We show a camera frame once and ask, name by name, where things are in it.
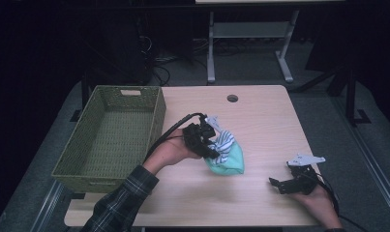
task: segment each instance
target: green wicker basket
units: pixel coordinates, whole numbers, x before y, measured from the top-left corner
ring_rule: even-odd
[[[76,192],[119,187],[162,135],[160,87],[97,86],[52,177]]]

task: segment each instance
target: plaid sleeve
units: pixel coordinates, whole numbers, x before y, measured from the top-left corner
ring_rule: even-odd
[[[143,166],[137,166],[117,190],[96,203],[81,231],[131,231],[137,211],[158,182]]]

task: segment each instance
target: person's arm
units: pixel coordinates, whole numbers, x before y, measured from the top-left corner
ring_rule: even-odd
[[[306,207],[307,211],[321,223],[326,231],[345,231],[334,210],[333,203],[323,187],[317,185],[308,195],[293,193],[290,197]]]
[[[159,182],[155,175],[165,166],[183,159],[200,159],[186,148],[183,138],[179,137],[181,135],[181,130],[175,130],[169,136],[174,138],[162,143],[118,189],[99,200],[81,231],[131,231],[140,206]]]

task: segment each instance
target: gray carpet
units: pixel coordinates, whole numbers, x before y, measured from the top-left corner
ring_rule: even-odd
[[[286,84],[274,57],[274,50],[280,45],[280,42],[247,42],[241,53],[216,56],[215,85],[281,84],[292,89],[320,74],[304,70],[312,45],[292,43],[286,60],[295,80]],[[170,86],[206,85],[206,70],[201,65],[206,63],[206,57],[198,55],[195,58],[196,61],[192,63],[179,60],[163,65],[170,72]],[[163,70],[156,70],[165,78]],[[327,159],[327,162],[319,165],[320,171],[340,196],[342,215],[369,231],[390,232],[390,208],[364,162],[361,149],[351,135],[351,128],[339,111],[338,105],[344,104],[345,97],[328,97],[325,93],[328,84],[329,80],[326,80],[305,93],[290,94],[314,155]],[[158,85],[157,80],[153,78],[150,85]],[[356,107],[364,109],[372,120],[371,124],[359,125],[356,131],[361,133],[390,180],[390,124],[378,110],[370,92],[361,84],[357,85]],[[0,218],[0,231],[31,230],[53,184],[50,173],[74,129],[75,123],[70,120],[80,108],[80,84],[77,84],[68,95],[49,134]],[[70,195],[69,190],[62,190],[53,213],[45,218],[43,231],[78,230],[68,228],[63,222]],[[359,231],[344,220],[343,223],[348,231]],[[316,232],[322,229],[319,226],[284,228],[284,232],[299,231]]]

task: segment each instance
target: wrist strap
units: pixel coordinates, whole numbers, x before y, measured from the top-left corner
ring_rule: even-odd
[[[338,229],[328,229],[328,230],[325,230],[324,232],[346,232],[346,230],[344,230],[342,228],[338,228]]]

